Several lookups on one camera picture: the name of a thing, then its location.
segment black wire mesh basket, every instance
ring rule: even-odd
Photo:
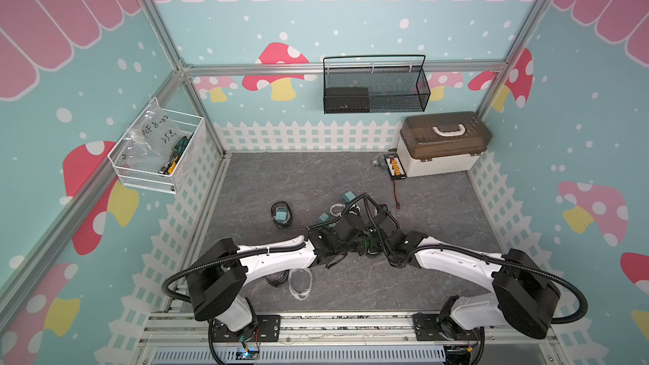
[[[430,97],[425,60],[426,55],[324,58],[324,113],[425,111]]]

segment cable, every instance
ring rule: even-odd
[[[172,276],[168,277],[161,286],[162,293],[164,293],[167,296],[171,296],[174,299],[186,301],[188,303],[191,303],[190,297],[185,296],[183,294],[174,292],[173,290],[169,289],[169,285],[174,283],[175,281],[186,277],[190,273],[197,272],[200,270],[204,270],[207,268],[211,268],[213,266],[221,265],[224,263],[236,261],[237,259],[242,259],[242,258],[248,258],[248,257],[253,257],[253,256],[260,256],[262,254],[273,254],[273,253],[280,253],[280,252],[293,252],[293,251],[298,251],[299,249],[304,248],[306,243],[301,242],[299,245],[292,246],[292,247],[273,247],[273,248],[255,248],[255,249],[249,249],[248,251],[240,252],[240,253],[234,253],[231,255],[227,255],[225,257],[221,257],[219,259],[216,259],[214,261],[210,261],[208,263],[203,263],[203,264],[194,264],[191,267],[187,269],[183,269],[180,272],[174,273]]]
[[[473,359],[473,361],[469,362],[468,365],[477,365],[477,363],[482,359],[482,354],[485,351],[485,328],[481,327],[480,328],[480,348],[478,348],[478,354],[476,357]]]
[[[401,210],[401,205],[399,204],[399,198],[396,197],[396,180],[392,180],[394,183],[394,201],[396,202],[396,209]]]
[[[470,249],[465,249],[462,247],[452,246],[449,244],[432,244],[427,246],[419,246],[413,249],[412,251],[410,251],[408,255],[406,255],[404,260],[401,262],[402,267],[405,266],[410,261],[410,258],[413,255],[415,255],[419,251],[424,251],[426,249],[448,249],[449,251],[459,252],[460,254],[464,254],[465,256],[469,256],[475,259],[480,259],[481,261],[485,261],[486,263],[496,264],[500,266],[505,266],[507,268],[526,271],[532,273],[533,275],[538,275],[546,279],[549,279],[551,281],[554,281],[559,285],[561,285],[562,287],[570,290],[572,294],[575,297],[577,297],[577,300],[579,301],[579,307],[577,308],[577,311],[568,316],[553,317],[551,320],[552,324],[572,323],[574,321],[580,320],[580,318],[584,317],[586,315],[586,312],[588,312],[588,301],[586,300],[586,296],[584,296],[583,293],[581,293],[581,290],[579,290],[576,286],[574,286],[569,281],[566,281],[565,279],[560,278],[554,275],[553,273],[545,272],[544,270],[530,268],[529,266],[513,263],[511,261],[506,261],[504,259],[493,258],[488,255],[483,255],[481,253],[477,253],[471,251]]]
[[[214,343],[212,342],[212,333],[214,332],[214,321],[215,319],[211,319],[207,321],[207,344],[210,346],[210,354],[212,354],[212,359],[216,361],[218,365],[226,365],[225,362],[223,362],[218,355],[216,355],[216,351],[214,350]]]

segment ventilation grille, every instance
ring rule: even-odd
[[[257,361],[236,360],[238,347],[215,347],[216,353],[232,364],[338,363],[376,364],[395,362],[444,362],[442,345],[375,345],[332,347],[262,347]],[[152,365],[211,365],[214,361],[207,347],[160,347]]]

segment mushroom painting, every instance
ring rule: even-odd
[[[620,191],[590,183],[561,182],[559,195],[558,202],[567,200],[575,205],[563,212],[564,219],[574,231],[583,234],[590,224],[597,223],[606,244],[611,247],[624,239],[629,226],[629,212]]]
[[[444,98],[445,87],[459,89],[464,86],[464,77],[460,72],[433,72],[428,74],[426,79],[430,87],[428,101],[442,100]]]
[[[309,61],[295,48],[283,43],[271,43],[259,55],[256,64],[306,64]],[[243,87],[249,91],[258,91],[271,85],[271,99],[275,101],[288,101],[295,99],[295,90],[291,79],[315,80],[315,75],[269,75],[246,76],[243,78]]]
[[[622,272],[635,286],[649,295],[649,257],[632,252],[620,258]]]
[[[61,203],[67,203],[83,186],[87,178],[109,153],[114,142],[90,142],[75,148],[63,160],[63,178],[66,196]],[[101,241],[106,225],[106,214],[111,213],[122,227],[130,222],[140,202],[140,193],[127,189],[118,182],[117,177],[90,211],[77,232],[72,236],[72,244],[80,256],[95,250]]]
[[[631,312],[631,317],[640,329],[640,332],[649,341],[649,312],[634,310]]]
[[[50,268],[27,304],[2,336],[4,365],[31,365],[36,361],[44,330],[63,337],[81,308],[79,299],[57,296],[77,273],[77,264]]]
[[[500,88],[496,98],[493,101],[493,109],[499,112],[505,110],[505,100],[508,94],[514,96],[516,105],[519,108],[525,106],[530,98],[531,83],[533,80],[534,62],[532,60],[531,52],[525,48],[523,54],[514,66],[514,69],[509,73],[509,77],[505,84]],[[491,84],[495,73],[483,72],[477,77],[473,78],[468,83],[468,88],[472,91],[481,91],[486,89]]]
[[[239,87],[231,76],[197,76],[192,79],[192,82],[202,99],[207,99],[207,93],[209,93],[210,100],[214,103],[228,100],[228,96],[223,93],[223,88],[237,89]]]

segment white wire mesh basket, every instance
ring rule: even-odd
[[[154,98],[151,103],[157,104],[158,100]],[[129,166],[127,146],[130,140],[126,139],[126,133],[144,119],[145,112],[143,111],[109,152],[110,163],[124,186],[176,194],[183,186],[190,166],[198,157],[198,150],[205,144],[206,129],[202,117],[169,109],[163,110],[169,113],[174,123],[178,124],[183,135],[190,139],[189,144],[171,174],[160,174],[160,168],[168,161],[153,152],[147,154],[147,158],[143,162]]]

